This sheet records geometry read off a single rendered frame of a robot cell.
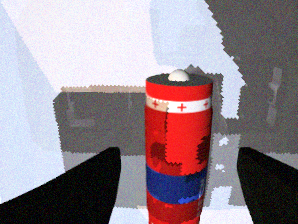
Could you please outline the red battery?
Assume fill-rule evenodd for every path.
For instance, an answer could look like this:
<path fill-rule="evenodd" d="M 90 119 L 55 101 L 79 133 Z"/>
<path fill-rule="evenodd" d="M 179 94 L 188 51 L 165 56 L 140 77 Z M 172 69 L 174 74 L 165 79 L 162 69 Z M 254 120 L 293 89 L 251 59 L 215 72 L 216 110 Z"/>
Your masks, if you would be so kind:
<path fill-rule="evenodd" d="M 146 79 L 149 224 L 200 224 L 212 120 L 210 77 L 176 69 Z"/>

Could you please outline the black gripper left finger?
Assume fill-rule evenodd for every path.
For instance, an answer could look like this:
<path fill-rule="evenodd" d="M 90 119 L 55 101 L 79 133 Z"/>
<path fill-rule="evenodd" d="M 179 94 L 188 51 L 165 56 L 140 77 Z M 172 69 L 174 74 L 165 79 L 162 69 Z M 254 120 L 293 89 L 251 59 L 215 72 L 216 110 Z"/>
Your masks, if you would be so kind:
<path fill-rule="evenodd" d="M 0 224 L 109 224 L 120 185 L 120 148 L 0 204 Z"/>

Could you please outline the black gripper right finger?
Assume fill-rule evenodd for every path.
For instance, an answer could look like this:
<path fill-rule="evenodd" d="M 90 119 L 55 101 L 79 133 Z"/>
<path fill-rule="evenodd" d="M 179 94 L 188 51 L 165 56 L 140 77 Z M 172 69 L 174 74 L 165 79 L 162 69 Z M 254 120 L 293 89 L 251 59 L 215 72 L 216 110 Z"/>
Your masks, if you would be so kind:
<path fill-rule="evenodd" d="M 298 224 L 298 169 L 241 147 L 237 172 L 253 224 Z"/>

